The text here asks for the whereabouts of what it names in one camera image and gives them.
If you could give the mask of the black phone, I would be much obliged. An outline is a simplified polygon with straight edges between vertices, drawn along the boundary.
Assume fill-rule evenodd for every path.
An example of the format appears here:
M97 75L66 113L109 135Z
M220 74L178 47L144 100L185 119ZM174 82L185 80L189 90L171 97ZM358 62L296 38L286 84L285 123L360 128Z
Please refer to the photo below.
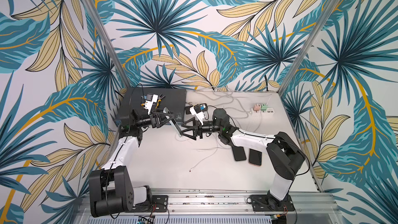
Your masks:
M177 121L174 119L174 115L169 111L167 107L163 109L163 113L165 113L166 118L168 119L168 122L171 123L171 125L174 127L177 135L181 138L181 129L180 126L178 125Z
M244 147L232 146L231 149L233 152L234 161L246 161L247 157Z

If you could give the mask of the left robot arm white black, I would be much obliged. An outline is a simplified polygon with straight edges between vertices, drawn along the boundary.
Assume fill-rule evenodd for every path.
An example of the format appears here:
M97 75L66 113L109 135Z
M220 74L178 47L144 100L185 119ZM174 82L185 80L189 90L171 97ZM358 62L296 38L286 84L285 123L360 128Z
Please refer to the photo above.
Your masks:
M133 187L127 165L141 145L143 129L160 128L173 119L168 108L154 110L140 117L132 111L127 127L122 129L117 146L109 160L89 176L90 211L93 217L110 216L115 219L120 213L145 210L153 205L149 186Z

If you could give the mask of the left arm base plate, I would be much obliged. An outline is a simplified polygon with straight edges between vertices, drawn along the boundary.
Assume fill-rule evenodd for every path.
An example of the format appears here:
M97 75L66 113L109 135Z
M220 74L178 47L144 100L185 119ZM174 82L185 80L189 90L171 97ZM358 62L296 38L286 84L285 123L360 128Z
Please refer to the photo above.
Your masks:
M166 213L168 202L167 195L153 195L151 200L135 205L129 213Z

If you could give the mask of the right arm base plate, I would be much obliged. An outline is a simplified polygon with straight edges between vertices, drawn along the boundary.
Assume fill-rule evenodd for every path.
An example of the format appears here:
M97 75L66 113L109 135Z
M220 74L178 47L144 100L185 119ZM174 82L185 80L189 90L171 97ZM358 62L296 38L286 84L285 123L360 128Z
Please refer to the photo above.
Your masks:
M252 206L254 212L294 212L295 207L290 195L286 195L284 199L277 200L270 194L267 195L250 195L247 203Z

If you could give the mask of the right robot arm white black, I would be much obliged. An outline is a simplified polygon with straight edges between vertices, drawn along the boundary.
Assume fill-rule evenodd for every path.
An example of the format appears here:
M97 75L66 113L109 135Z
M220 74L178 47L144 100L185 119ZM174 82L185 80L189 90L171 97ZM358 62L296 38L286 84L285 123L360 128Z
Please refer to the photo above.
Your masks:
M248 148L256 152L267 153L275 171L273 184L267 195L278 202L288 200L289 190L307 156L285 132L266 135L244 131L238 128L230 115L222 108L214 110L211 121L192 117L182 126L177 126L178 133L192 140L203 138L206 133L217 133L218 139L231 146L233 152L242 155Z

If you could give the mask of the pink case phone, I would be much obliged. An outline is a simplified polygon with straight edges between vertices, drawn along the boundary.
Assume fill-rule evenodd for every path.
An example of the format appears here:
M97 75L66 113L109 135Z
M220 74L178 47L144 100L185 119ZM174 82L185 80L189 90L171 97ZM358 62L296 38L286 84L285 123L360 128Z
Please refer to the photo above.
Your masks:
M262 165L262 152L250 149L249 150L249 164L254 166Z

